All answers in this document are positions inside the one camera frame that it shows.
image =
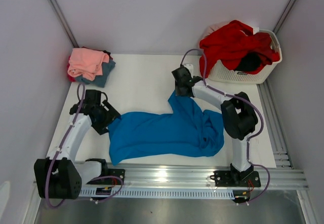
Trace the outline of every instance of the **white wall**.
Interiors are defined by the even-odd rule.
[[[47,0],[0,0],[0,14],[0,184],[11,182],[0,223],[17,224],[67,94],[72,47]]]
[[[278,34],[283,61],[270,76],[296,168],[324,220],[324,0],[298,0]]]
[[[273,29],[288,0],[57,0],[80,46],[184,54],[211,24]]]

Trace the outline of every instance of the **stack of folded clothes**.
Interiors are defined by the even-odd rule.
[[[70,81],[84,82],[105,87],[110,72],[116,63],[107,51],[74,48],[69,57],[67,74]]]

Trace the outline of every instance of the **blue fabric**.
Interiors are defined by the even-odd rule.
[[[189,97],[168,100],[173,114],[131,112],[109,126],[109,155],[113,165],[120,161],[162,154],[211,157],[224,145],[222,115],[201,111]]]
[[[110,59],[109,63],[102,63],[102,75],[101,76],[95,76],[95,79],[93,81],[90,81],[88,79],[83,78],[83,76],[75,77],[75,80],[78,82],[84,82],[86,85],[93,84],[98,87],[104,88],[106,85],[106,82],[108,80],[108,76],[113,68],[115,68],[116,63]]]

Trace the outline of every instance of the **gray wall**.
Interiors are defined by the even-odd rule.
[[[295,167],[305,170],[316,206],[323,209],[324,0],[298,0],[278,34],[282,63],[270,76]]]
[[[0,0],[0,14],[0,184],[11,182],[0,223],[16,224],[69,88],[71,45],[47,0]]]
[[[211,24],[273,29],[288,0],[58,0],[80,46],[114,53],[183,54]]]

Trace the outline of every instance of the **clothing pile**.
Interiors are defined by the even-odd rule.
[[[201,111],[190,97],[168,99],[173,114],[130,112],[109,126],[109,155],[113,165],[130,158],[177,154],[210,157],[224,145],[222,115]]]
[[[88,48],[73,48],[67,65],[70,81],[84,82],[105,87],[110,72],[116,63],[107,51],[96,51]]]
[[[268,33],[255,33],[252,27],[237,20],[209,27],[199,43],[207,57],[206,78],[217,60],[221,60],[228,70],[259,73],[266,65],[280,60],[279,53],[271,48],[271,42]],[[203,57],[199,64],[203,75]]]

